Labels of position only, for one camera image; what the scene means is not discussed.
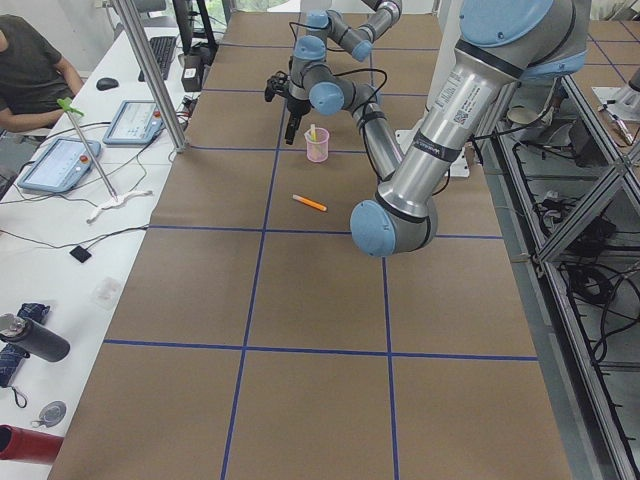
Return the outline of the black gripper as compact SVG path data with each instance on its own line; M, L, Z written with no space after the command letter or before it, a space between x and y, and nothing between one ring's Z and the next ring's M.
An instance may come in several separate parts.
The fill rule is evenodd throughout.
M292 145L300 127L301 117L309 113L309 100L290 95L287 99L287 109L291 115L287 121L284 138L287 145Z

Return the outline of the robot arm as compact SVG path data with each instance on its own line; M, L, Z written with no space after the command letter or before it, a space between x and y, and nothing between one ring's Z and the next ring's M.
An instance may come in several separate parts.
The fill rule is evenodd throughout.
M356 60L400 19L398 1L374 1L372 16L351 27L333 10L312 10L297 38L285 97L294 133L310 110L349 112L379 178L375 196L350 218L354 243L386 257L427 245L436 232L434 192L500 90L515 81L578 71L586 57L587 1L466 1L459 11L454 65L409 145L401 148L373 87L337 77L326 60L329 42Z
M355 60L363 61L370 55L373 44L400 19L403 3L395 0L363 1L372 14L358 27L350 26L342 14L333 9L312 8L306 13L305 27L317 31L320 38L331 39Z

